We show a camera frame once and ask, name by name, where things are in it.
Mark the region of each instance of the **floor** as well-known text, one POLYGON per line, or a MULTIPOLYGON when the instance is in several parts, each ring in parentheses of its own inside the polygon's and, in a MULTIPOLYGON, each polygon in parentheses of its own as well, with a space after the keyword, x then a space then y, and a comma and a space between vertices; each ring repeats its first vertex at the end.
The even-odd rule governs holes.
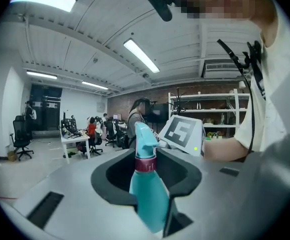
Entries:
MULTIPOLYGON (((113 148, 111 144, 105 146, 105 143, 106 141, 103 141, 101 145, 96 146, 97 149, 103 149, 102 155, 121 150, 120 147, 113 148)), ((63 158, 60 138, 34 139, 28 147, 34 151, 32 159, 22 156, 21 161, 0 160, 0 199, 10 205, 47 175, 67 164, 63 158)), ((69 161, 75 163, 84 159, 86 158, 76 154, 69 161)))

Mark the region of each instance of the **ceiling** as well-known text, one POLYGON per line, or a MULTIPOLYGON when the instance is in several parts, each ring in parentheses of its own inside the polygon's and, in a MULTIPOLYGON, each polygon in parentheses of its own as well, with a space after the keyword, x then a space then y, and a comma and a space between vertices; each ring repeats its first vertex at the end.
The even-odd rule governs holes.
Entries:
POLYGON ((33 77, 33 83, 114 96, 200 81, 205 62, 228 59, 219 38, 240 56, 246 42, 259 40, 250 22, 192 19, 173 6, 170 10, 173 19, 164 22, 147 0, 77 0, 71 12, 11 3, 0 20, 0 49, 18 50, 24 70, 58 76, 33 77), (160 72, 152 73, 123 46, 129 38, 160 72))

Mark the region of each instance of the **spray bottle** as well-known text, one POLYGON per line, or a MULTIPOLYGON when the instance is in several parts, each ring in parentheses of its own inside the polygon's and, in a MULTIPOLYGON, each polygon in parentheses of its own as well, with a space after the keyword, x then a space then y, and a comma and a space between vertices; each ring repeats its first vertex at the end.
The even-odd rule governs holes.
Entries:
POLYGON ((164 229, 169 196, 156 169, 158 146, 151 129, 142 122, 135 123, 135 172, 130 181, 129 193, 137 198, 137 214, 152 233, 164 229))

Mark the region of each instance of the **desk leg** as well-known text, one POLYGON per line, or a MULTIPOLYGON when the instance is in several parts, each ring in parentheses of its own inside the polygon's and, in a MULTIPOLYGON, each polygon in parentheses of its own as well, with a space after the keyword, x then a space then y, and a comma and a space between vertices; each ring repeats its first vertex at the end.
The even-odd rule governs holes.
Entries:
POLYGON ((69 159, 69 154, 67 153, 67 148, 66 148, 66 144, 63 144, 63 150, 66 156, 66 161, 68 164, 70 164, 70 159, 69 159))
POLYGON ((89 140, 86 140, 86 153, 87 153, 87 158, 90 159, 91 158, 91 154, 90 154, 90 144, 89 144, 89 140))

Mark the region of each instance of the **air conditioner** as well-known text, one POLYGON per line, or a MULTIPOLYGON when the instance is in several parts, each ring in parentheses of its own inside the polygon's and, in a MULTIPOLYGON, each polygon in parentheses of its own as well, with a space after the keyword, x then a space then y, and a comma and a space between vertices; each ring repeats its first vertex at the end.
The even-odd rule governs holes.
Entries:
POLYGON ((204 79, 234 79, 240 76, 241 73, 234 63, 206 63, 202 77, 204 79))

